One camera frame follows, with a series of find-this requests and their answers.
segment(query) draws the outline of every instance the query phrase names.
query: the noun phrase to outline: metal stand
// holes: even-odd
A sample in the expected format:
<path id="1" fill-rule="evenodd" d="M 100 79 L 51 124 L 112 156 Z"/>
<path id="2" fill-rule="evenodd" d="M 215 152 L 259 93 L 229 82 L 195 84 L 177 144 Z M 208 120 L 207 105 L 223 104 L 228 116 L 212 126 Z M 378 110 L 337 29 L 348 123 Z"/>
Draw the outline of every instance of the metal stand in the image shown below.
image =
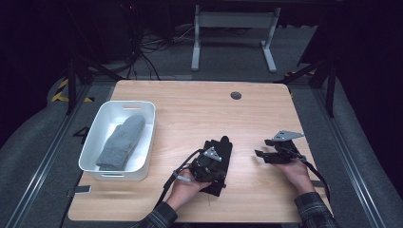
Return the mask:
<path id="1" fill-rule="evenodd" d="M 115 80 L 116 82 L 120 80 L 125 80 L 116 73 L 110 71 L 109 69 L 92 62 L 83 56 L 73 57 L 68 64 L 68 110 L 67 115 L 71 113 L 75 105 L 77 105 L 77 89 L 76 89 L 76 76 L 79 78 L 83 85 L 90 85 L 93 81 L 93 77 L 88 67 L 94 67 L 99 72 L 108 76 L 109 78 Z"/>
<path id="2" fill-rule="evenodd" d="M 201 12 L 200 6 L 197 5 L 195 11 L 195 46 L 193 47 L 192 71 L 199 70 L 201 53 L 200 27 L 209 27 L 268 29 L 267 39 L 261 41 L 261 48 L 263 49 L 270 72 L 276 72 L 276 65 L 269 47 L 275 33 L 279 12 L 280 8 L 276 8 L 274 12 Z"/>
<path id="3" fill-rule="evenodd" d="M 311 88 L 321 88 L 326 78 L 328 78 L 327 94 L 326 94 L 326 109 L 331 118 L 333 115 L 333 102 L 335 95 L 335 85 L 336 85 L 336 66 L 335 60 L 322 60 L 317 61 L 309 66 L 295 72 L 288 72 L 288 77 L 274 81 L 274 84 L 288 84 L 293 82 L 295 79 L 302 77 L 308 72 L 316 69 L 313 78 L 309 82 Z"/>

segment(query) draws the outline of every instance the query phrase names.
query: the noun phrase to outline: table top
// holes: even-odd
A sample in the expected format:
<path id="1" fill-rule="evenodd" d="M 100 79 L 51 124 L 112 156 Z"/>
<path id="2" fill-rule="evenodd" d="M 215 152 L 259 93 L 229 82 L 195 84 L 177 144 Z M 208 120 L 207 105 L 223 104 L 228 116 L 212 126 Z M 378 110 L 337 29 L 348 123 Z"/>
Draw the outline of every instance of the table top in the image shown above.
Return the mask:
<path id="1" fill-rule="evenodd" d="M 240 93 L 234 100 L 230 94 Z M 152 211 L 163 184 L 205 141 L 228 136 L 233 143 L 219 197 L 199 193 L 178 211 L 179 222 L 300 222 L 296 189 L 254 150 L 280 130 L 303 132 L 285 85 L 219 82 L 120 81 L 111 100 L 149 101 L 156 107 L 155 134 L 148 175 L 140 181 L 95 180 L 84 173 L 68 216 L 72 220 L 140 220 Z M 305 138 L 294 139 L 315 165 Z M 310 173 L 312 180 L 316 176 Z M 322 188 L 317 189 L 325 203 Z"/>

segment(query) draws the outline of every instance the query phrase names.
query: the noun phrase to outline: white metal frame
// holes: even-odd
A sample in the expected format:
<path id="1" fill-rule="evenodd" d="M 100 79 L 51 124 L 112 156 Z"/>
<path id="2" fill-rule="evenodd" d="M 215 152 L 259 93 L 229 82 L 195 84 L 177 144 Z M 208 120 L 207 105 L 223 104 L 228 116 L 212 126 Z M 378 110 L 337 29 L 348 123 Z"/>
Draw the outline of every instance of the white metal frame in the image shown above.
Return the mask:
<path id="1" fill-rule="evenodd" d="M 276 72 L 276 65 L 269 47 L 275 33 L 279 12 L 280 8 L 276 8 L 274 12 L 211 12 L 200 11 L 200 6 L 197 5 L 195 11 L 195 46 L 193 47 L 192 71 L 199 70 L 201 53 L 200 28 L 209 27 L 268 29 L 267 39 L 261 41 L 261 48 L 270 72 Z"/>

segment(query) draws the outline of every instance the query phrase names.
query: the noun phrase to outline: folded cloth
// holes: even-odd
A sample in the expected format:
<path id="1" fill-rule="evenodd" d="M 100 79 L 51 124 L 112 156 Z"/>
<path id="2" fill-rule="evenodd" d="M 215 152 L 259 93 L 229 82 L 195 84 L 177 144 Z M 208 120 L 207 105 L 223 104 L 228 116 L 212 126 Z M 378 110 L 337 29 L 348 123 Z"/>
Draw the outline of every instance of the folded cloth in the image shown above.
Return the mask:
<path id="1" fill-rule="evenodd" d="M 144 126 L 145 118 L 140 114 L 133 115 L 127 118 L 123 124 L 116 126 L 96 161 L 100 170 L 125 170 L 125 164 L 139 142 Z"/>

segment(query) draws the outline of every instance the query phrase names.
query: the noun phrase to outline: metal bracket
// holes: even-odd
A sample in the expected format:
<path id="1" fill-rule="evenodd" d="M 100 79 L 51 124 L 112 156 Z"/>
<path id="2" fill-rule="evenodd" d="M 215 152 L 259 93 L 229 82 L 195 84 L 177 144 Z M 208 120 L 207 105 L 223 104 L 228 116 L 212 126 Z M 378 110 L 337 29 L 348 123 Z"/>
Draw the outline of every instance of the metal bracket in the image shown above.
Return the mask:
<path id="1" fill-rule="evenodd" d="M 217 151 L 214 149 L 214 146 L 211 146 L 206 151 L 204 151 L 203 155 L 212 160 L 221 162 L 221 157 L 219 156 L 219 154 L 217 154 Z"/>
<path id="2" fill-rule="evenodd" d="M 292 132 L 292 131 L 285 131 L 285 130 L 280 130 L 275 137 L 273 137 L 272 141 L 274 142 L 286 142 L 289 140 L 293 140 L 296 138 L 304 137 L 305 135 L 303 133 L 297 133 L 297 132 Z"/>

